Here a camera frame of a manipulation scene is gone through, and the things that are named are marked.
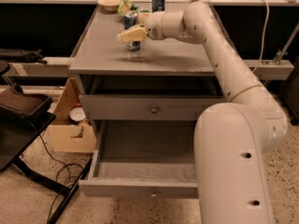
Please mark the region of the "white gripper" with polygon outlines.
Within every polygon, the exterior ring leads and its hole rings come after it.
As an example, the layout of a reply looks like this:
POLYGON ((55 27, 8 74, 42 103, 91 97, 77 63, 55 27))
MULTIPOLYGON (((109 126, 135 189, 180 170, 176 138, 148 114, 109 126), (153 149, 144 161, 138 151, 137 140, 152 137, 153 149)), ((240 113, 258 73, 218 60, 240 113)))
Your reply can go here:
POLYGON ((153 40, 163 40, 163 11, 157 11, 149 14, 148 12, 139 13, 137 15, 137 23, 144 24, 145 28, 136 26, 128 30, 124 30, 117 35, 120 42, 143 41, 149 36, 153 40))

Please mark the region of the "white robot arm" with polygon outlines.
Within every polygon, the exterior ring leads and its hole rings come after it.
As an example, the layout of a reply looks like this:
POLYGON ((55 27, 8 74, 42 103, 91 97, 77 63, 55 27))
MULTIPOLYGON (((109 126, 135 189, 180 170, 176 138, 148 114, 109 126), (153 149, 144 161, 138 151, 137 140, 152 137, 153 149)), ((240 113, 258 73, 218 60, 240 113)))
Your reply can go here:
POLYGON ((225 100, 194 129, 202 224, 276 224, 263 154, 285 138, 285 112, 227 41, 209 4, 154 12, 118 35, 122 42, 175 38, 204 47, 225 100))

